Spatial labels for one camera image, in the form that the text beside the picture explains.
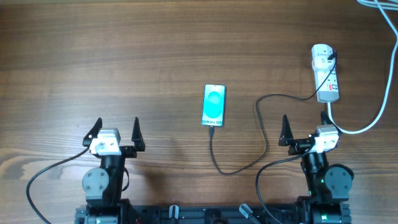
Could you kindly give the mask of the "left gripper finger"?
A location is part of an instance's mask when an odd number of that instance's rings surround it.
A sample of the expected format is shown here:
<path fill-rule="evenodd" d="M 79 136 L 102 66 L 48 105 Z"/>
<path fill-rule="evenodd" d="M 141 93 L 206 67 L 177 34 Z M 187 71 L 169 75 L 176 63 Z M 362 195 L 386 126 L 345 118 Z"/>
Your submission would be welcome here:
<path fill-rule="evenodd" d="M 98 118 L 94 126 L 89 130 L 86 136 L 83 138 L 82 145 L 84 147 L 89 147 L 92 140 L 97 138 L 100 129 L 102 128 L 103 122 L 101 118 Z"/>
<path fill-rule="evenodd" d="M 132 136 L 131 136 L 131 141 L 134 143 L 132 147 L 132 151 L 135 152 L 144 152 L 146 149 L 146 144 L 144 142 L 144 139 L 142 137 L 141 133 L 141 128 L 139 125 L 139 118 L 135 117 L 134 120 L 134 126 L 132 129 Z"/>

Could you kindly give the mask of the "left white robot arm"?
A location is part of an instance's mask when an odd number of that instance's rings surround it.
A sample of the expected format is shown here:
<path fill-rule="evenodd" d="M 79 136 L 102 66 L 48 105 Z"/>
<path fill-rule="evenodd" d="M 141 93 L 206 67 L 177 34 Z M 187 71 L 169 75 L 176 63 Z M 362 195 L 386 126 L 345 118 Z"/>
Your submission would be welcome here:
<path fill-rule="evenodd" d="M 121 146 L 117 128 L 104 128 L 101 118 L 83 138 L 83 145 L 95 157 L 101 159 L 98 168 L 90 169 L 82 180 L 86 207 L 77 210 L 75 223 L 140 223 L 141 218 L 128 199 L 121 193 L 129 184 L 123 185 L 127 158 L 136 158 L 146 149 L 139 119 L 135 118 L 132 129 L 132 146 Z"/>

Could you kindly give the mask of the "blue Galaxy smartphone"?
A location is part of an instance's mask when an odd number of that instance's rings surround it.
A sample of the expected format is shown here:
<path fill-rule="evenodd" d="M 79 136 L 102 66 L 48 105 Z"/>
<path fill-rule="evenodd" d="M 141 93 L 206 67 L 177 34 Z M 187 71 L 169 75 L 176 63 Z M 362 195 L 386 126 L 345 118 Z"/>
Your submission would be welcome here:
<path fill-rule="evenodd" d="M 226 88 L 224 85 L 206 84 L 203 95 L 201 124 L 204 126 L 222 127 L 224 123 L 224 106 Z"/>

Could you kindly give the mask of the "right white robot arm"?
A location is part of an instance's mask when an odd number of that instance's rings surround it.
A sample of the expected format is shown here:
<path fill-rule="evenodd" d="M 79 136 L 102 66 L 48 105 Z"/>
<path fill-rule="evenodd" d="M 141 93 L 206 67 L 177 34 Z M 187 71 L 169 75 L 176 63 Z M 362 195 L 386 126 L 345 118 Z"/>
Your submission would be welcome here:
<path fill-rule="evenodd" d="M 330 165 L 326 154 L 337 147 L 342 132 L 321 112 L 320 126 L 307 138 L 293 137 L 287 115 L 282 117 L 279 145 L 288 146 L 290 156 L 301 158 L 301 168 L 308 187 L 308 197 L 299 196 L 290 217 L 291 223 L 352 222 L 346 203 L 352 188 L 354 172 L 342 164 Z"/>

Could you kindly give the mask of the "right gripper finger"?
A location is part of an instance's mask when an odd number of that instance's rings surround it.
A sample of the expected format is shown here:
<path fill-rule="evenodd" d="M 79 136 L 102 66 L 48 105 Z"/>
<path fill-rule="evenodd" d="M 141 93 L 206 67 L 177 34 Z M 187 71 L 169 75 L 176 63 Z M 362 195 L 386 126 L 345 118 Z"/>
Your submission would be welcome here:
<path fill-rule="evenodd" d="M 290 146 L 294 143 L 294 137 L 290 128 L 290 123 L 287 115 L 282 117 L 282 129 L 279 137 L 279 146 Z"/>
<path fill-rule="evenodd" d="M 322 125 L 333 125 L 336 128 L 338 134 L 342 135 L 341 129 L 338 128 L 337 125 L 328 117 L 325 111 L 321 111 L 320 117 Z"/>

